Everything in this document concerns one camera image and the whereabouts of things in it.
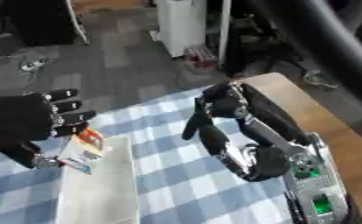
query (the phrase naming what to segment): white cabinet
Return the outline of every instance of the white cabinet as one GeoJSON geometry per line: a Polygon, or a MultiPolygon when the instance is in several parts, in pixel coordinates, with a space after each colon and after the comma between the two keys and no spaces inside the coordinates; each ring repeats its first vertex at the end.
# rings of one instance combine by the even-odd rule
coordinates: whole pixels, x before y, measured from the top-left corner
{"type": "Polygon", "coordinates": [[[157,0],[159,38],[171,57],[205,43],[206,0],[157,0]]]}

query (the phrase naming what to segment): chair leg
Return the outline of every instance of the chair leg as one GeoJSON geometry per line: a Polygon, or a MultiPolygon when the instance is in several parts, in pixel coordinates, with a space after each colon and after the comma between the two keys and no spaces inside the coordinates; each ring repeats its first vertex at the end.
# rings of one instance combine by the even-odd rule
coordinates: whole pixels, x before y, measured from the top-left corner
{"type": "Polygon", "coordinates": [[[66,7],[68,9],[69,16],[73,22],[73,27],[75,28],[75,31],[83,39],[84,44],[88,46],[90,42],[87,39],[83,26],[78,23],[78,19],[76,18],[75,11],[73,10],[71,0],[66,0],[66,7]]]}

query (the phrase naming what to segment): wooden table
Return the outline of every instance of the wooden table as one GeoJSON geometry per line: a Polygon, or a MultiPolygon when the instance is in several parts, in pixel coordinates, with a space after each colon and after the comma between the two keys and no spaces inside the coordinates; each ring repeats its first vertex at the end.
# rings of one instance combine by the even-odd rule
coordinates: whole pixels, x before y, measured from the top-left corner
{"type": "Polygon", "coordinates": [[[362,211],[362,137],[279,73],[245,82],[285,109],[305,131],[315,131],[331,147],[339,172],[362,211]]]}

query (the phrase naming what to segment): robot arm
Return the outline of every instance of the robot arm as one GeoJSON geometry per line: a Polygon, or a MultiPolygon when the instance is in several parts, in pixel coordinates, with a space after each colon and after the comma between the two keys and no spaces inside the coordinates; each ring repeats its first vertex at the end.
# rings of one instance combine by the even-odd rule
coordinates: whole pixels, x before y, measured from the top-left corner
{"type": "Polygon", "coordinates": [[[195,102],[183,138],[188,140],[198,131],[209,153],[246,181],[283,177],[295,223],[345,223],[350,214],[359,213],[348,205],[328,146],[316,133],[301,131],[257,90],[228,82],[207,89],[195,102]],[[256,144],[234,147],[213,125],[215,117],[235,119],[240,131],[256,144]]]}

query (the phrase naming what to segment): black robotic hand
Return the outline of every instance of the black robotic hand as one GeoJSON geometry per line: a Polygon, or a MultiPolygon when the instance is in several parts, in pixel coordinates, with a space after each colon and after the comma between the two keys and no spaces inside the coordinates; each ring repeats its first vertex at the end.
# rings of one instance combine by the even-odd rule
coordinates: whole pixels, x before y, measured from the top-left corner
{"type": "Polygon", "coordinates": [[[296,122],[267,97],[247,84],[241,84],[239,87],[242,96],[234,95],[231,83],[228,82],[204,91],[202,96],[195,100],[194,114],[188,121],[182,138],[189,140],[198,132],[208,152],[212,156],[219,155],[228,169],[240,174],[239,176],[246,181],[257,182],[279,177],[289,170],[288,160],[280,149],[244,125],[247,115],[258,118],[289,141],[295,140],[299,144],[309,145],[309,140],[296,122]],[[258,143],[248,147],[248,153],[253,154],[255,161],[255,164],[249,167],[250,173],[240,173],[237,165],[228,163],[228,159],[220,156],[223,151],[229,151],[230,141],[213,125],[214,117],[235,119],[242,134],[258,143]]]}
{"type": "Polygon", "coordinates": [[[21,165],[33,168],[40,148],[30,141],[64,137],[87,128],[94,111],[64,114],[82,105],[81,101],[64,101],[78,94],[64,89],[48,94],[32,93],[0,97],[0,152],[21,165]]]}

